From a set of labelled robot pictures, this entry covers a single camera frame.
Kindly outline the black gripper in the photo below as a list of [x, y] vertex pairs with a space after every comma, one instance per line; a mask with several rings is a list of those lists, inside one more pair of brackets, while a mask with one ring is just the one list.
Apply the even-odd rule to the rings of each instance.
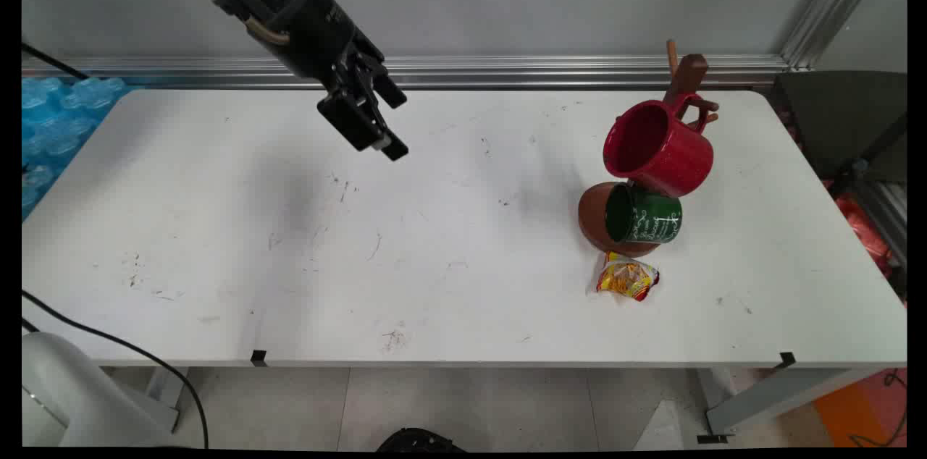
[[[408, 146], [387, 126], [373, 95], [383, 97], [392, 109], [407, 97], [385, 69], [381, 51], [335, 0], [214, 3], [244, 22], [248, 33], [295, 76], [317, 80], [330, 92], [317, 110], [357, 151], [370, 148], [390, 160], [408, 154]], [[369, 98], [354, 96], [360, 83]]]

